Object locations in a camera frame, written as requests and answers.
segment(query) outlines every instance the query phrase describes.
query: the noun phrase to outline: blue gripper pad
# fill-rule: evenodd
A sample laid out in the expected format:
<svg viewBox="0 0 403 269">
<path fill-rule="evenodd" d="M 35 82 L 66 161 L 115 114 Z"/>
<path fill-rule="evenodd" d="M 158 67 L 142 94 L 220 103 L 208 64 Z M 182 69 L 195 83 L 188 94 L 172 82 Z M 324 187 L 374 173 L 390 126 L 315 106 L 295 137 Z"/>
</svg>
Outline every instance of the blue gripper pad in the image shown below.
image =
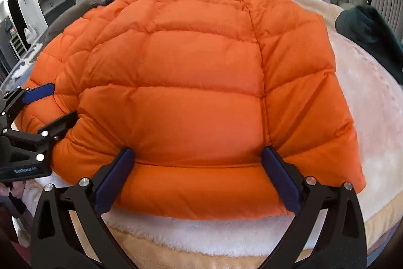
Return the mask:
<svg viewBox="0 0 403 269">
<path fill-rule="evenodd" d="M 44 84 L 43 86 L 25 92 L 22 101 L 24 104 L 31 104 L 37 100 L 40 100 L 41 98 L 53 95 L 53 93 L 54 84 Z"/>
<path fill-rule="evenodd" d="M 122 191 L 135 163 L 134 152 L 124 148 L 110 164 L 109 172 L 94 193 L 94 209 L 98 215 L 109 212 Z"/>
<path fill-rule="evenodd" d="M 286 163 L 271 147 L 263 149 L 261 163 L 279 197 L 288 211 L 298 214 L 301 211 L 302 193 L 296 182 L 287 172 Z"/>
</svg>

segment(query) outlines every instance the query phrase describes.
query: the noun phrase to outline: finger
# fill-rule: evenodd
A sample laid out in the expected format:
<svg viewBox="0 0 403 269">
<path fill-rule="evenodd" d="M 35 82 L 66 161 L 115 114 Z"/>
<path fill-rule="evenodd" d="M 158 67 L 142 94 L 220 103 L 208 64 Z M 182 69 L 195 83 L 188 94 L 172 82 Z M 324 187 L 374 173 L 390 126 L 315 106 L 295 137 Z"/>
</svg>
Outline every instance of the finger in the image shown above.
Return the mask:
<svg viewBox="0 0 403 269">
<path fill-rule="evenodd" d="M 9 196 L 10 189 L 0 183 L 0 196 Z"/>
<path fill-rule="evenodd" d="M 25 182 L 13 182 L 11 194 L 16 198 L 21 198 L 24 193 Z"/>
</svg>

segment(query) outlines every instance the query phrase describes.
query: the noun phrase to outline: orange puffer jacket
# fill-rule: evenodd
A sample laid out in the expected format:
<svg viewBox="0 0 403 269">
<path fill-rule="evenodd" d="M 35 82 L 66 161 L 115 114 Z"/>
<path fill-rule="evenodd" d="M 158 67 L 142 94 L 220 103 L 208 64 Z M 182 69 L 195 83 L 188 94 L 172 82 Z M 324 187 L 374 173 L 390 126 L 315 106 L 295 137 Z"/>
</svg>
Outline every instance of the orange puffer jacket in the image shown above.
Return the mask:
<svg viewBox="0 0 403 269">
<path fill-rule="evenodd" d="M 262 165 L 272 145 L 322 184 L 365 186 L 322 17 L 291 0 L 116 0 L 43 50 L 26 87 L 55 94 L 17 123 L 76 110 L 53 169 L 76 184 L 122 147 L 136 165 L 118 206 L 186 219 L 286 213 Z"/>
</svg>

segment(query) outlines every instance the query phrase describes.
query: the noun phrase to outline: dark green cloth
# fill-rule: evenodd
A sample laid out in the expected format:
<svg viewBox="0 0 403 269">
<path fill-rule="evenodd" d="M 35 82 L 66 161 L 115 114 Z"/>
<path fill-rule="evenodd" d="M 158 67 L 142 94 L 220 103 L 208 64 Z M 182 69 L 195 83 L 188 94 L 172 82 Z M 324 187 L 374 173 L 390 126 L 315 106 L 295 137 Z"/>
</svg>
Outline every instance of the dark green cloth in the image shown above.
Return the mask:
<svg viewBox="0 0 403 269">
<path fill-rule="evenodd" d="M 402 44 L 376 8 L 357 6 L 341 12 L 336 31 L 366 50 L 403 84 Z"/>
</svg>

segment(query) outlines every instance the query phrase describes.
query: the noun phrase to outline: bolt head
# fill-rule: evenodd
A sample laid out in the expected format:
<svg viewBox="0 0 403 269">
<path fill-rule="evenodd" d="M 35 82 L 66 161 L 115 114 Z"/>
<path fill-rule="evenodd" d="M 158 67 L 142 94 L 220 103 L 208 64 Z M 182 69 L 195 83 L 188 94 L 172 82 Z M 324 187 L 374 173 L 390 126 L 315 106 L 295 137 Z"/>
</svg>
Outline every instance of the bolt head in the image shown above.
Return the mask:
<svg viewBox="0 0 403 269">
<path fill-rule="evenodd" d="M 36 156 L 36 160 L 37 160 L 38 162 L 42 162 L 44 159 L 45 159 L 45 156 L 44 156 L 43 154 L 38 154 L 38 155 Z"/>
<path fill-rule="evenodd" d="M 82 178 L 82 179 L 80 180 L 80 182 L 79 182 L 79 185 L 80 185 L 81 187 L 88 186 L 88 185 L 89 185 L 89 179 L 88 179 L 88 178 Z"/>
<path fill-rule="evenodd" d="M 318 181 L 315 179 L 315 177 L 311 177 L 311 176 L 306 177 L 306 178 L 305 178 L 305 181 L 306 181 L 306 183 L 307 183 L 308 185 L 311 185 L 311 186 L 316 185 L 316 183 L 318 182 Z"/>
<path fill-rule="evenodd" d="M 344 188 L 346 190 L 352 190 L 353 189 L 353 184 L 351 182 L 345 182 L 344 183 Z"/>
<path fill-rule="evenodd" d="M 53 184 L 47 184 L 44 187 L 45 192 L 50 192 L 53 189 Z"/>
</svg>

